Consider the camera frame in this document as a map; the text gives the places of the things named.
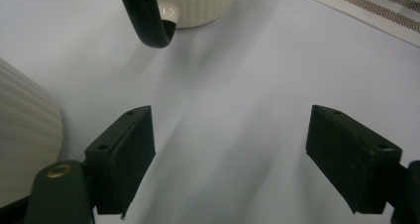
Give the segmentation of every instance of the white ceramic mug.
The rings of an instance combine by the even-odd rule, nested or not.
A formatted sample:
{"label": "white ceramic mug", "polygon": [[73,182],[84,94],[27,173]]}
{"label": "white ceramic mug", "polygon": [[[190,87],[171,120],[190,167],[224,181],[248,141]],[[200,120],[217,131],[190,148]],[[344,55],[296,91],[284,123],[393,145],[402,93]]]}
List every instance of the white ceramic mug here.
{"label": "white ceramic mug", "polygon": [[0,58],[0,208],[30,194],[38,171],[56,162],[61,140],[56,103]]}
{"label": "white ceramic mug", "polygon": [[191,28],[219,18],[234,0],[123,0],[142,42],[166,47],[175,28]]}

